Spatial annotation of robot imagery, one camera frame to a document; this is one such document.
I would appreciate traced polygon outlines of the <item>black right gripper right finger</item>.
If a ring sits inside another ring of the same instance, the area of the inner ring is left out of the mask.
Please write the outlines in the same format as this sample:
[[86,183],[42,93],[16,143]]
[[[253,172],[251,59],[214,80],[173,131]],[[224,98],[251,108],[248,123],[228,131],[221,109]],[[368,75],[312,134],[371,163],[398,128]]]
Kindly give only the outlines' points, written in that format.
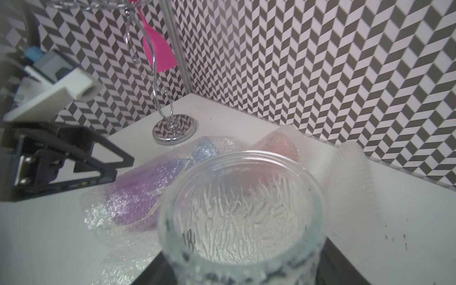
[[317,270],[318,285],[370,285],[353,264],[328,238]]

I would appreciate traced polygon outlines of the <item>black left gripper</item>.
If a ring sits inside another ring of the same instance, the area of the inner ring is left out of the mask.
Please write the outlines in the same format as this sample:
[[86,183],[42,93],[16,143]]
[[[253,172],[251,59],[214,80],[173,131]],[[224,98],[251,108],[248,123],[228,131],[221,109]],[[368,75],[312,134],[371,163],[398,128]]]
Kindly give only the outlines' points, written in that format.
[[[57,182],[67,160],[79,179]],[[86,127],[46,122],[1,122],[1,201],[17,202],[110,184],[132,167],[127,152]]]

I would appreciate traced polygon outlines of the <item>clear glass vase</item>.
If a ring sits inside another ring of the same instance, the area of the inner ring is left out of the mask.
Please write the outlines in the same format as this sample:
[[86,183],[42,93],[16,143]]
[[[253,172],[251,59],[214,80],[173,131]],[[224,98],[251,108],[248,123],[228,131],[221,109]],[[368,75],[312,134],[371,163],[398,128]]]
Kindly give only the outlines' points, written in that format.
[[319,183],[299,163],[245,151],[181,174],[158,229],[180,285],[313,285],[327,214]]

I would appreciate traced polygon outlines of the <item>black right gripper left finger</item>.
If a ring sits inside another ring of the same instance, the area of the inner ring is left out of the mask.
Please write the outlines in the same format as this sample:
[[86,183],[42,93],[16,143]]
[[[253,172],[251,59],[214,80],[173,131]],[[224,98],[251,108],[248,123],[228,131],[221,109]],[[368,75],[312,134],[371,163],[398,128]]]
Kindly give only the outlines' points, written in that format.
[[175,274],[165,256],[160,252],[132,285],[177,285]]

